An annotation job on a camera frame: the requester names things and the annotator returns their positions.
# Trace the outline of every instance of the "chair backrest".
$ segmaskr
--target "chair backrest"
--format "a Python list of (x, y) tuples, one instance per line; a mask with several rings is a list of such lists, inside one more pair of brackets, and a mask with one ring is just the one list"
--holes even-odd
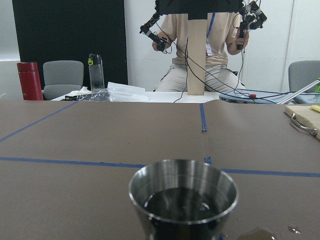
[(82, 88), (84, 64), (73, 60), (48, 61), (43, 64), (43, 77), (43, 95), (52, 100)]
[(296, 92), (320, 78), (320, 60), (296, 61), (289, 65), (289, 89)]

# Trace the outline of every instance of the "blue lanyard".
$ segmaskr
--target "blue lanyard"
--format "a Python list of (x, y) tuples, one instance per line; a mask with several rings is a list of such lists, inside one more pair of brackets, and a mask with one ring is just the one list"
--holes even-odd
[(211, 17), (210, 26), (209, 26), (209, 31), (208, 31), (208, 33), (206, 34), (206, 39), (208, 39), (209, 34), (210, 34), (210, 32), (211, 32), (212, 25), (214, 24), (215, 16), (216, 16), (216, 13), (213, 12), (213, 13), (212, 13), (212, 17)]

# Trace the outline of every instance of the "transparent water bottle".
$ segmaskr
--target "transparent water bottle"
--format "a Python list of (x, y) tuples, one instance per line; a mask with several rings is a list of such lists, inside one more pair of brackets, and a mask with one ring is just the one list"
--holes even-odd
[(99, 54), (89, 54), (89, 75), (91, 91), (97, 93), (105, 88), (104, 69), (102, 66), (102, 58)]

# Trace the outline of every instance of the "metal cup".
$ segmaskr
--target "metal cup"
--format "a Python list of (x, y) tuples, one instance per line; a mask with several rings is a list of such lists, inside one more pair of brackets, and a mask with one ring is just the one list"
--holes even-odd
[(185, 159), (147, 165), (129, 183), (147, 240), (218, 239), (238, 192), (225, 172)]

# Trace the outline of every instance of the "red bottle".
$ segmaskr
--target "red bottle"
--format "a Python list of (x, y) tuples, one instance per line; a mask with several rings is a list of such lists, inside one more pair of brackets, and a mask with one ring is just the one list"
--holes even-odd
[(38, 64), (36, 62), (19, 62), (16, 65), (18, 67), (23, 99), (43, 101)]

